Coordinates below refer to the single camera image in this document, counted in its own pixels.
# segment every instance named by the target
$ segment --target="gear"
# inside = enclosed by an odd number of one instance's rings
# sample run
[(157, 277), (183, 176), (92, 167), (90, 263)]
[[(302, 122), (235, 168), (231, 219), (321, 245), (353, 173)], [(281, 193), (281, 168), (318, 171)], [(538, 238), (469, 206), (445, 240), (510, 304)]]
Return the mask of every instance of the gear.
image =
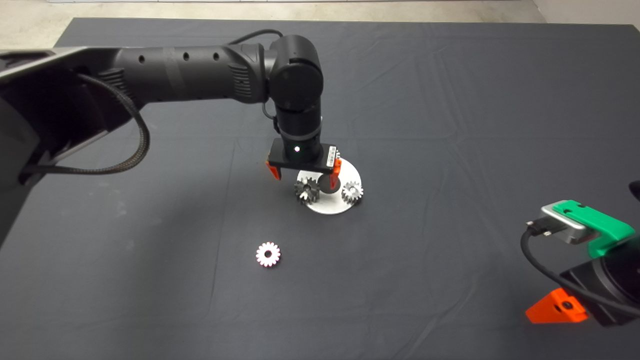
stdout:
[(310, 177), (302, 179), (302, 181), (296, 181), (293, 185), (293, 190), (296, 192), (296, 197), (301, 204), (310, 204), (316, 202), (320, 197), (320, 186), (316, 180)]
[(272, 242), (263, 243), (258, 248), (255, 259), (260, 265), (270, 268), (280, 260), (280, 248)]
[(362, 189), (362, 185), (355, 181), (346, 183), (342, 187), (342, 200), (348, 204), (357, 204), (362, 199), (363, 194), (364, 190)]

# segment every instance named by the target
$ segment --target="barcode label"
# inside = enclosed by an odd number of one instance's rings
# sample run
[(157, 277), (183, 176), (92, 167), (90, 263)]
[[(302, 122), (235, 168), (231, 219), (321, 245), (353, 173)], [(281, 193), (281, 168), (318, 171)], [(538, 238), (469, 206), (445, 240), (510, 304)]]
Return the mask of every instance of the barcode label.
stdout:
[(329, 146), (329, 156), (326, 159), (326, 166), (333, 167), (333, 163), (335, 163), (335, 152), (338, 150), (335, 146)]

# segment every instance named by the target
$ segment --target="white wall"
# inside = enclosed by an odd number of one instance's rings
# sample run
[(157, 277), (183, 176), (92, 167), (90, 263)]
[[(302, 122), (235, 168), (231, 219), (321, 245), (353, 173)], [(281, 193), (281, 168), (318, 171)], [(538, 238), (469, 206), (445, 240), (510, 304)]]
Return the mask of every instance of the white wall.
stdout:
[(534, 0), (547, 22), (633, 24), (640, 29), (640, 0)]

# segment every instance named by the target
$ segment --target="black cable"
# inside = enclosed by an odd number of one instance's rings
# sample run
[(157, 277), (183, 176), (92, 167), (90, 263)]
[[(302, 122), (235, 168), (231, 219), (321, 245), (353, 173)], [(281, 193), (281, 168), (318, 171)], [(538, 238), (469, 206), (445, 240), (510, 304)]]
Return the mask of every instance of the black cable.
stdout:
[(640, 318), (639, 308), (620, 304), (619, 302), (609, 300), (589, 290), (585, 290), (580, 286), (574, 284), (573, 282), (561, 277), (560, 275), (557, 275), (556, 273), (554, 273), (553, 271), (549, 270), (544, 265), (542, 265), (540, 262), (538, 262), (538, 260), (534, 258), (534, 256), (531, 254), (531, 250), (529, 249), (529, 239), (534, 234), (534, 232), (535, 232), (534, 229), (529, 228), (524, 232), (524, 234), (522, 234), (522, 237), (520, 238), (520, 247), (522, 248), (522, 254), (524, 254), (524, 257), (527, 258), (527, 260), (529, 260), (529, 262), (531, 263), (531, 265), (533, 265), (534, 268), (538, 269), (538, 271), (540, 271), (544, 276), (555, 281), (563, 288), (567, 288), (572, 292), (574, 292), (575, 294), (580, 295), (581, 297), (584, 297), (585, 299), (596, 302), (597, 304), (601, 304), (603, 306), (607, 306), (619, 313)]
[(227, 45), (236, 45), (236, 44), (240, 44), (241, 42), (247, 41), (251, 38), (255, 38), (257, 36), (263, 35), (263, 34), (276, 34), (279, 37), (283, 37), (284, 35), (279, 32), (278, 30), (274, 30), (274, 29), (262, 29), (262, 30), (258, 30), (258, 31), (254, 31), (253, 33), (249, 33), (243, 37), (239, 37), (237, 39), (235, 39), (234, 41), (231, 41), (230, 43), (228, 43)]
[(262, 113), (264, 114), (264, 116), (268, 117), (271, 120), (275, 120), (276, 119), (275, 116), (273, 116), (273, 115), (271, 115), (271, 114), (269, 114), (267, 112), (267, 103), (266, 102), (262, 103)]
[(41, 174), (79, 174), (79, 175), (107, 175), (107, 174), (116, 174), (119, 172), (127, 171), (132, 167), (135, 167), (139, 164), (142, 159), (147, 155), (149, 151), (150, 145), (150, 135), (149, 129), (145, 124), (145, 121), (142, 119), (138, 108), (133, 103), (130, 97), (126, 96), (120, 89), (109, 85), (108, 83), (93, 78), (89, 75), (78, 74), (77, 75), (84, 82), (89, 83), (91, 85), (95, 85), (101, 87), (108, 92), (111, 92), (116, 99), (124, 106), (129, 115), (133, 117), (138, 125), (138, 129), (140, 130), (140, 144), (138, 145), (138, 149), (134, 154), (126, 159), (125, 161), (110, 166), (106, 168), (98, 168), (98, 169), (85, 169), (85, 168), (73, 168), (73, 167), (59, 167), (54, 165), (27, 165), (22, 170), (25, 173), (41, 173)]

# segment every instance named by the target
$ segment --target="green clamp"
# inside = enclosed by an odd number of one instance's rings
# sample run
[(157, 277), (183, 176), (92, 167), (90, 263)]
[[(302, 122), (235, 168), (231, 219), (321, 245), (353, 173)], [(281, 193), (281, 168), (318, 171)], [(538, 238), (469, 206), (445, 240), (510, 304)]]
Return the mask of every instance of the green clamp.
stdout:
[(636, 230), (626, 223), (574, 200), (556, 204), (553, 209), (556, 213), (598, 232), (598, 237), (589, 242), (589, 256), (593, 259), (603, 256), (616, 246), (618, 241), (636, 233)]

